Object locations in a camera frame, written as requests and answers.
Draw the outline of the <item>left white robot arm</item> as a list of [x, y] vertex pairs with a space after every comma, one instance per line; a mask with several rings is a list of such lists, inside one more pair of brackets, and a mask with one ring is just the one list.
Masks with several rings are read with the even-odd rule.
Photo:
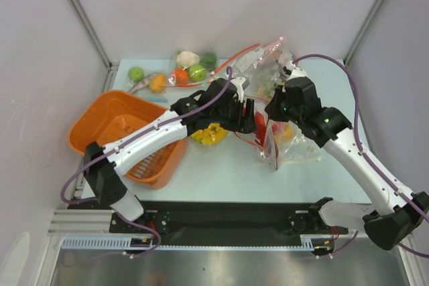
[[254, 102], [244, 97], [249, 86], [246, 77], [218, 78], [206, 90], [177, 100], [167, 111], [136, 132], [100, 146], [87, 146], [84, 177], [95, 198], [124, 218], [132, 232], [147, 226], [147, 215], [135, 194], [121, 180], [139, 161], [165, 146], [205, 130], [213, 123], [244, 134], [257, 130]]

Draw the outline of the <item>zip bag with orange seal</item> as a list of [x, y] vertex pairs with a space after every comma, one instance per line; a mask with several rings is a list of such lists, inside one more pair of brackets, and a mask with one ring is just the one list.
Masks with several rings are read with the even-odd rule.
[[[278, 170], [281, 166], [287, 164], [319, 162], [322, 160], [320, 149], [315, 143], [305, 138], [295, 124], [269, 120], [265, 112], [268, 102], [259, 98], [252, 99], [255, 101], [254, 114], [255, 112], [260, 112], [264, 116], [267, 126], [264, 146], [261, 147], [255, 142], [255, 133], [248, 135], [235, 133], [235, 136], [256, 148], [258, 158], [261, 162], [269, 165], [274, 170]], [[289, 124], [293, 128], [294, 137], [292, 140], [285, 141], [281, 138], [285, 124]]]

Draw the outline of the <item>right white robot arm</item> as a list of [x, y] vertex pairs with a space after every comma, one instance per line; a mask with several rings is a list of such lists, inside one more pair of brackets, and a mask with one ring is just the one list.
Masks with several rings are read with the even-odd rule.
[[277, 86], [265, 111], [273, 121], [297, 125], [348, 171], [371, 200], [367, 206], [328, 197], [319, 200], [309, 216], [313, 231], [325, 233], [332, 226], [363, 231], [379, 248], [390, 251], [421, 225], [428, 213], [428, 194], [413, 192], [388, 172], [355, 138], [346, 116], [321, 105], [309, 78], [297, 77]]

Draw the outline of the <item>red plastic lobster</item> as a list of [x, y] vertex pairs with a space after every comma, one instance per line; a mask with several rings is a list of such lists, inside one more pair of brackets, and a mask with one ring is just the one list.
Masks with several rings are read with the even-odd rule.
[[265, 124], [264, 116], [260, 112], [255, 112], [254, 114], [255, 124], [257, 126], [257, 131], [255, 132], [255, 142], [263, 147], [265, 141], [265, 135], [267, 131], [267, 126]]

